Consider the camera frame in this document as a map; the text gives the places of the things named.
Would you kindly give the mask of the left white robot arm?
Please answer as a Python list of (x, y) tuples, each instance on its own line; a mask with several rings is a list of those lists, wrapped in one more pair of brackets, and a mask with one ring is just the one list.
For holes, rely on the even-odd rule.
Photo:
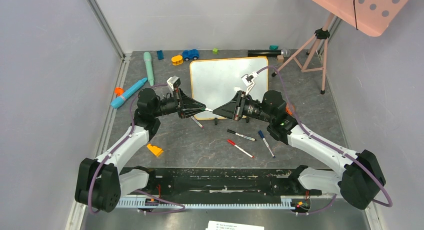
[(75, 201), (87, 206), (91, 214), (111, 212), (121, 197), (137, 190), (153, 193), (157, 180), (144, 167), (134, 167), (126, 173), (122, 169), (130, 158), (147, 145), (160, 127), (160, 116), (176, 113), (179, 118), (190, 118), (206, 110), (198, 102), (175, 87), (170, 97), (161, 99), (152, 88), (138, 93), (137, 109), (131, 114), (131, 125), (125, 134), (107, 151), (94, 159), (85, 158), (78, 169)]

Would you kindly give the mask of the orange framed whiteboard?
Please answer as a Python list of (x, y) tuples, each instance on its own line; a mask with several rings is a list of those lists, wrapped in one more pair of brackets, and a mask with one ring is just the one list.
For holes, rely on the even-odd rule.
[(242, 77), (268, 64), (266, 57), (195, 60), (189, 65), (192, 98), (214, 110), (247, 90)]

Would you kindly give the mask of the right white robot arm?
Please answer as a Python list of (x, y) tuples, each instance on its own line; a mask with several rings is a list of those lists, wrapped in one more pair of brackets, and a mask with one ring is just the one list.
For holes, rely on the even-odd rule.
[(385, 177), (374, 153), (357, 152), (339, 146), (300, 123), (286, 112), (287, 103), (282, 94), (267, 91), (262, 101), (252, 100), (243, 91), (238, 91), (232, 100), (213, 110), (213, 114), (240, 120), (242, 116), (268, 123), (267, 131), (277, 141), (300, 149), (330, 170), (317, 170), (299, 166), (291, 174), (289, 189), (295, 194), (306, 190), (341, 195), (353, 207), (364, 210), (379, 192), (386, 193)]

